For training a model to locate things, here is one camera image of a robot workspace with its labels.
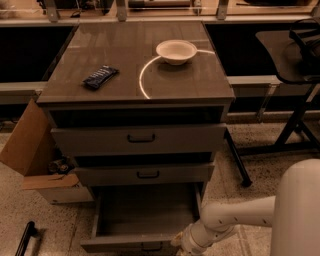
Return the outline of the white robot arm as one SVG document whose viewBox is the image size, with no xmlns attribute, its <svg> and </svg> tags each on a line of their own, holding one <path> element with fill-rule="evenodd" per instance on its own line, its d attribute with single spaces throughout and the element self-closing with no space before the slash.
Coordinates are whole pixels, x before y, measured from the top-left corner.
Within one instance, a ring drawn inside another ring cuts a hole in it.
<svg viewBox="0 0 320 256">
<path fill-rule="evenodd" d="M 289 167 L 274 196 L 207 204 L 200 219 L 179 232 L 171 244 L 179 256 L 202 256 L 213 244 L 231 237 L 239 225 L 270 227 L 270 256 L 319 256 L 320 160 Z"/>
</svg>

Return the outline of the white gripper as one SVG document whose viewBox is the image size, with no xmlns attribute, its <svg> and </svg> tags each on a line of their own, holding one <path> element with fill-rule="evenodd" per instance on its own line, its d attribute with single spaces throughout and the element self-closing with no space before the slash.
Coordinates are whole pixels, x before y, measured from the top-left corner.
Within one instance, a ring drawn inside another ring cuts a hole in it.
<svg viewBox="0 0 320 256">
<path fill-rule="evenodd" d="M 178 249 L 176 256 L 199 256 L 199 247 L 191 235 L 191 226 L 186 227 L 171 240 L 170 245 Z"/>
</svg>

